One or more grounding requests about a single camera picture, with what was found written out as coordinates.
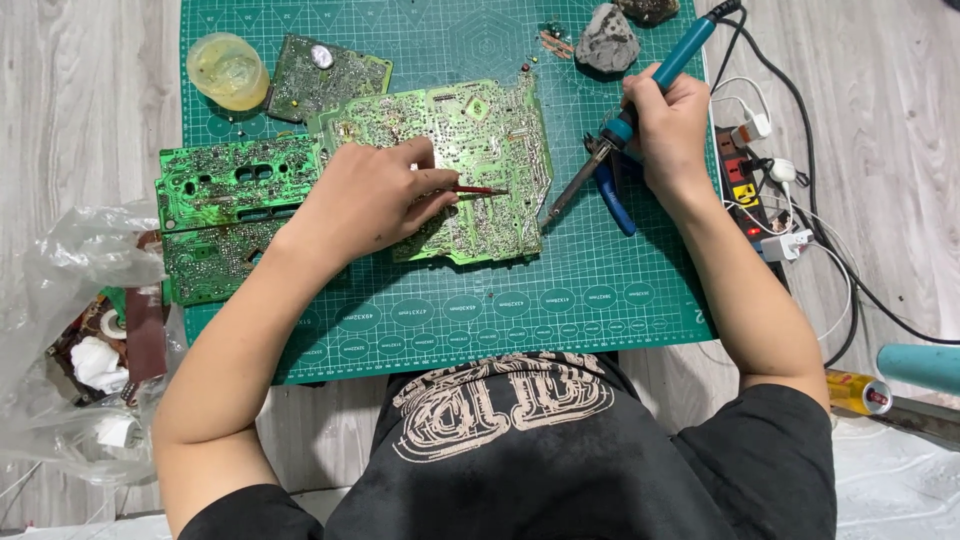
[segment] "cutting mat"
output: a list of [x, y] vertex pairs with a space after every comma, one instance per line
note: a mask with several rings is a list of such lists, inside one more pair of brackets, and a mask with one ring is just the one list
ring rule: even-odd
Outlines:
[[[555, 173], [549, 203], [586, 159], [581, 136], [596, 133], [621, 90], [618, 80], [592, 80], [573, 61], [542, 49], [537, 26], [557, 15], [575, 40], [594, 5], [183, 0], [180, 56], [205, 34], [232, 32], [249, 41], [273, 72], [284, 34], [294, 32], [392, 60], [391, 92], [484, 78], [512, 85], [527, 57], [536, 56], [540, 61], [531, 65], [539, 76]], [[673, 20], [655, 29], [635, 27], [641, 48], [630, 72], [664, 59], [695, 16], [692, 3], [683, 0]], [[686, 71], [703, 78], [703, 58], [698, 55]], [[261, 113], [220, 109], [189, 83], [185, 68], [180, 91], [184, 146], [304, 131]], [[712, 136], [707, 147], [716, 183]], [[676, 228], [639, 179], [629, 184], [623, 199], [639, 227], [631, 238], [619, 231], [589, 184], [532, 260], [464, 267], [444, 258], [394, 264], [387, 250], [355, 261], [352, 285], [321, 292], [300, 318], [275, 383], [443, 367], [510, 351], [589, 352], [712, 339], [706, 302]], [[191, 342], [220, 306], [186, 311]]]

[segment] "soldering iron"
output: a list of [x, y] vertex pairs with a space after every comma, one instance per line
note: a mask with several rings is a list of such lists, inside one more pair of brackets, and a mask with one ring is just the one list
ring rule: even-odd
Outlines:
[[[726, 0], [722, 4], [710, 10], [709, 13], [697, 19], [686, 34], [680, 39], [677, 45], [670, 51], [670, 56], [654, 72], [653, 80], [657, 82], [660, 91], [666, 93], [670, 85], [677, 79], [677, 76], [684, 70], [684, 66], [693, 55], [700, 51], [707, 39], [713, 34], [717, 27], [717, 21], [740, 9], [740, 0]], [[628, 103], [623, 111], [616, 118], [611, 119], [603, 126], [596, 144], [596, 149], [587, 164], [580, 169], [570, 184], [560, 194], [557, 201], [550, 207], [545, 218], [540, 221], [540, 226], [544, 227], [550, 221], [560, 215], [573, 195], [583, 186], [597, 166], [602, 163], [611, 151], [621, 151], [627, 145], [627, 142], [634, 136], [636, 129], [637, 113], [636, 106]]]

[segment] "wooden floor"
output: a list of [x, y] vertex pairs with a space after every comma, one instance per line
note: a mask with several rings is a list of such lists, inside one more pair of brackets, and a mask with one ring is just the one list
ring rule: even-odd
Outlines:
[[[697, 0], [698, 11], [712, 2]], [[820, 211], [852, 248], [864, 282], [920, 330], [960, 335], [960, 13], [941, 0], [747, 4], [748, 29], [804, 95]], [[157, 151], [180, 146], [179, 18], [176, 0], [0, 0], [4, 279], [17, 269], [12, 254], [69, 208], [150, 195]], [[713, 69], [730, 34], [722, 27], [708, 45]], [[797, 109], [746, 42], [727, 73], [753, 77], [770, 102], [775, 134], [761, 155], [808, 170]], [[724, 95], [759, 110], [750, 89], [736, 85]], [[736, 123], [735, 107], [718, 105], [717, 122]], [[822, 253], [789, 273], [815, 328], [825, 330], [843, 308], [842, 278]], [[863, 330], [838, 365], [872, 373], [880, 346], [913, 340], [875, 308], [864, 311]], [[825, 340], [826, 356], [845, 332]], [[736, 372], [715, 343], [632, 351], [622, 363], [671, 431], [702, 422], [736, 393]], [[370, 378], [272, 391], [259, 425], [285, 487], [356, 480], [384, 385]], [[0, 459], [0, 492], [32, 466]], [[94, 523], [157, 509], [156, 485], [88, 486], [44, 464], [0, 500], [0, 529], [80, 524], [100, 508]]]

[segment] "wire cutters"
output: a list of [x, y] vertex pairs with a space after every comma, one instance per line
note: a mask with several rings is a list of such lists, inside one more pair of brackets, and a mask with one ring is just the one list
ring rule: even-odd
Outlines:
[[[597, 146], [597, 139], [591, 134], [584, 135], [584, 146], [587, 151], [593, 154]], [[630, 214], [623, 208], [617, 193], [622, 189], [622, 170], [620, 152], [610, 152], [607, 158], [597, 165], [593, 171], [593, 179], [597, 182], [597, 189], [600, 190], [600, 196], [603, 197], [607, 210], [620, 228], [627, 236], [633, 236], [636, 233], [636, 224], [630, 218]]]

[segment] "clear plastic bag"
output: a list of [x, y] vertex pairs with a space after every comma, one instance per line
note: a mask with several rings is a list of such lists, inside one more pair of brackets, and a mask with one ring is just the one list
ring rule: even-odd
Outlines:
[[[71, 209], [3, 276], [0, 287], [0, 454], [48, 462], [98, 484], [137, 481], [154, 472], [149, 426], [163, 378], [141, 384], [136, 407], [117, 396], [76, 408], [47, 375], [45, 351], [106, 285], [133, 287], [164, 277], [157, 250], [139, 250], [141, 233], [158, 228], [156, 205]], [[180, 312], [167, 322], [167, 363], [186, 352]], [[95, 427], [133, 420], [143, 441], [134, 448], [97, 442]]]

